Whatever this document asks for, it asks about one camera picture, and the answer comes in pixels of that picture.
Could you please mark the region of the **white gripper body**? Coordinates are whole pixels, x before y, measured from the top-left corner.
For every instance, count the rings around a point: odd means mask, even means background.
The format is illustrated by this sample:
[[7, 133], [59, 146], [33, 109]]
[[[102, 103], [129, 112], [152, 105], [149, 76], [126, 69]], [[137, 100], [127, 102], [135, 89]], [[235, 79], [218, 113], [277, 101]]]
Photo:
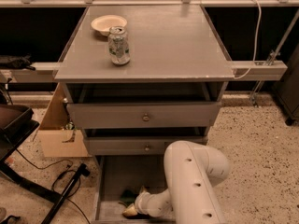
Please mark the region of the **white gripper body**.
[[155, 214], [155, 204], [153, 202], [154, 194], [147, 191], [141, 192], [135, 199], [135, 209], [139, 214], [149, 215], [151, 217]]

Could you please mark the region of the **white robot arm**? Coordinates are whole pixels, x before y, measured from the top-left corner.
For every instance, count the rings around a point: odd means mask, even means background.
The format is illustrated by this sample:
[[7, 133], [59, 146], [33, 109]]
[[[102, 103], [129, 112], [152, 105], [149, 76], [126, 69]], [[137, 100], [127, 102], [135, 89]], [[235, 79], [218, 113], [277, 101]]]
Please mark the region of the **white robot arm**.
[[141, 189], [122, 212], [125, 217], [162, 217], [174, 213], [176, 224], [227, 224], [213, 187], [230, 172], [225, 155], [214, 147], [176, 141], [164, 153], [167, 189]]

